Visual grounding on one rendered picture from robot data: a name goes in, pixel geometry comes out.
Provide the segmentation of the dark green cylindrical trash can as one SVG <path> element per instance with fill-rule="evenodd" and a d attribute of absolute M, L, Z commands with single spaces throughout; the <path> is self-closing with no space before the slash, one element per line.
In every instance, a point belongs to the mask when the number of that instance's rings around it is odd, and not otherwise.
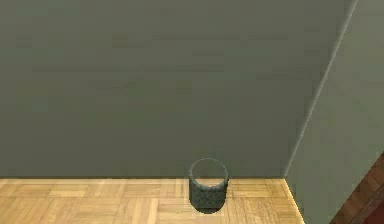
<path fill-rule="evenodd" d="M 218 212 L 225 204 L 229 185 L 226 166 L 214 158 L 195 161 L 188 171 L 189 202 L 203 214 Z"/>

